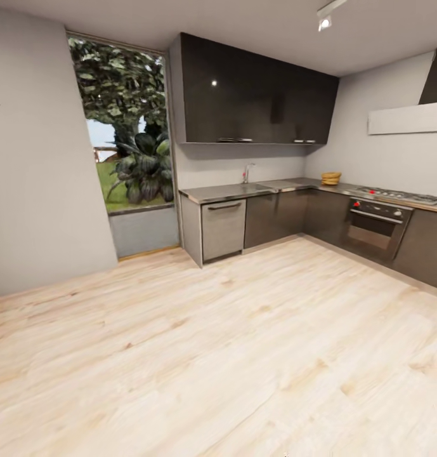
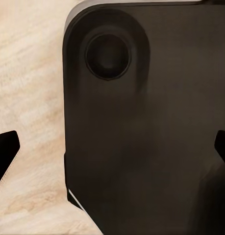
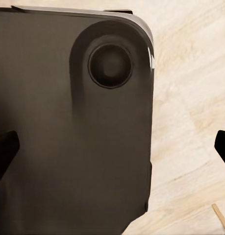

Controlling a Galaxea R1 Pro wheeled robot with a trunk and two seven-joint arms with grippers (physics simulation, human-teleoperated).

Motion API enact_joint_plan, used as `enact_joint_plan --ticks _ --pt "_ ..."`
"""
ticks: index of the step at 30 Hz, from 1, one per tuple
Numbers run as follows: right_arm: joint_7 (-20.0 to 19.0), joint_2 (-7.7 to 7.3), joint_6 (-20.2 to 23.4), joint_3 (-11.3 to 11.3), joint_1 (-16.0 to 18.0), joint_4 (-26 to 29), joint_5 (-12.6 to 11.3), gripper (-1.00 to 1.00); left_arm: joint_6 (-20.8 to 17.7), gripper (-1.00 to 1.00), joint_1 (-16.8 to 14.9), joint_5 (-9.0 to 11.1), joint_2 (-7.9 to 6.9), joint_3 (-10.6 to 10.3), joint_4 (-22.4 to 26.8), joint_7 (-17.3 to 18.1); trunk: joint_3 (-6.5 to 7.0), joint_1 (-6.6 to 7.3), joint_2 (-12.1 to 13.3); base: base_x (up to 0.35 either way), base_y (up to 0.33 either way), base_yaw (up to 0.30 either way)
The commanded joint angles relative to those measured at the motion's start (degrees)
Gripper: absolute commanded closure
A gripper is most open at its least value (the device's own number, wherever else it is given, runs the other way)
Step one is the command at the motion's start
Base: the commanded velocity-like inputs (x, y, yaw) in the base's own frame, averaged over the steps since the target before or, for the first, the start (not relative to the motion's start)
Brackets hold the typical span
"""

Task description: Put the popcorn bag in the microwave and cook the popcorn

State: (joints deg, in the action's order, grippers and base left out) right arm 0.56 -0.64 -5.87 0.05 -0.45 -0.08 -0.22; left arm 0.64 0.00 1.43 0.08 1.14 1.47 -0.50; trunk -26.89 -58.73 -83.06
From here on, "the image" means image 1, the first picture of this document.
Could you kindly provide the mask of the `popcorn bag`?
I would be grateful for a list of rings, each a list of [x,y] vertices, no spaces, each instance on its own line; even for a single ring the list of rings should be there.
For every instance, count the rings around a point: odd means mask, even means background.
[[[339,177],[342,174],[340,172],[328,172],[322,173],[322,183],[321,185],[338,185]]]

